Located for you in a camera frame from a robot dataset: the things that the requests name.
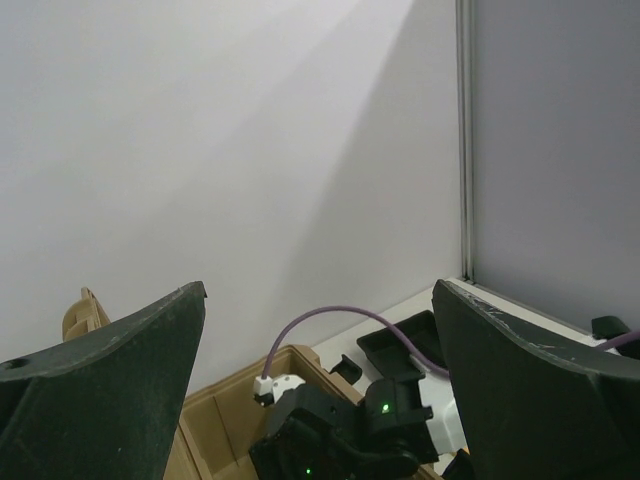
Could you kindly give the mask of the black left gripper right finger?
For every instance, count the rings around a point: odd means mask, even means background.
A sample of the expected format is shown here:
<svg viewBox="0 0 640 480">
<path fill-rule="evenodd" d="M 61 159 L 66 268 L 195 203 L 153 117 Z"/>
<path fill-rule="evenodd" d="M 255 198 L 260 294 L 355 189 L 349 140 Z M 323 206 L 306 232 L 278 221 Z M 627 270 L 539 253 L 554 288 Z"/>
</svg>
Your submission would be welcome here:
<svg viewBox="0 0 640 480">
<path fill-rule="evenodd" d="M 636 479 L 639 363 L 510 315 L 445 280 L 441 349 L 479 479 Z"/>
</svg>

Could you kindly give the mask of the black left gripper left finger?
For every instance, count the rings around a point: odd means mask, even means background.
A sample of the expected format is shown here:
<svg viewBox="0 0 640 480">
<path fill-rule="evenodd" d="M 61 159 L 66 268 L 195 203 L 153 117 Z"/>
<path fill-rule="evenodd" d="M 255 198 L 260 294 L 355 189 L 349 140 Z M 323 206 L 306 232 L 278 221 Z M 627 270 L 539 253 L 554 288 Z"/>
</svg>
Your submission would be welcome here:
<svg viewBox="0 0 640 480">
<path fill-rule="evenodd" d="M 160 479 L 205 321 L 190 282 L 107 326 L 1 364 L 4 479 Z"/>
</svg>

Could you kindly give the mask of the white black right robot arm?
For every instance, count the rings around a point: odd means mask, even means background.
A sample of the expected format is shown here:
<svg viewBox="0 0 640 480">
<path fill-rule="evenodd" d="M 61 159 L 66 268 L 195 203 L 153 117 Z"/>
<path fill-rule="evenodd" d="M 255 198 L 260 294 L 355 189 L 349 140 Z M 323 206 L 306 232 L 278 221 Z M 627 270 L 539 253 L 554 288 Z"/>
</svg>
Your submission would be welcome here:
<svg viewBox="0 0 640 480">
<path fill-rule="evenodd" d="M 639 363 L 495 311 L 435 319 L 469 479 L 635 479 Z M 439 454 L 419 379 L 381 379 L 358 404 L 303 384 L 277 397 L 250 449 L 262 479 L 402 479 Z"/>
</svg>

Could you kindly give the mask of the tan plastic tool box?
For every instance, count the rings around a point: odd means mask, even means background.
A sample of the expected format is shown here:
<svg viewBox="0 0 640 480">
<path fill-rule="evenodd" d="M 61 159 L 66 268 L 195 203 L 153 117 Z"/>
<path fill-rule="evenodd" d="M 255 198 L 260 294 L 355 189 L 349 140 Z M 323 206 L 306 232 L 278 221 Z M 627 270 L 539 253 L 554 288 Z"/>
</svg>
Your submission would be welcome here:
<svg viewBox="0 0 640 480">
<path fill-rule="evenodd" d="M 205 387 L 183 402 L 166 465 L 166 479 L 254 479 L 249 447 L 263 434 L 267 410 L 253 398 L 261 360 Z M 356 404 L 363 395 L 337 373 L 322 368 L 308 346 L 278 350 L 272 374 L 295 374 L 323 390 Z"/>
</svg>

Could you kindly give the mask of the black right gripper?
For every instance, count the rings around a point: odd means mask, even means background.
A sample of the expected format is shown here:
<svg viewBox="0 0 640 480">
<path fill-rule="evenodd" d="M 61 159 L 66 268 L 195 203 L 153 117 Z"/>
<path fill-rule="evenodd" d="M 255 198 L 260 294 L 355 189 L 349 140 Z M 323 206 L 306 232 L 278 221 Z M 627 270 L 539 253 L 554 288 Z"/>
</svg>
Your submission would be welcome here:
<svg viewBox="0 0 640 480">
<path fill-rule="evenodd" d="M 404 479 L 418 470 L 402 445 L 369 446 L 362 409 L 302 384 L 270 408 L 265 434 L 249 449 L 260 479 Z"/>
</svg>

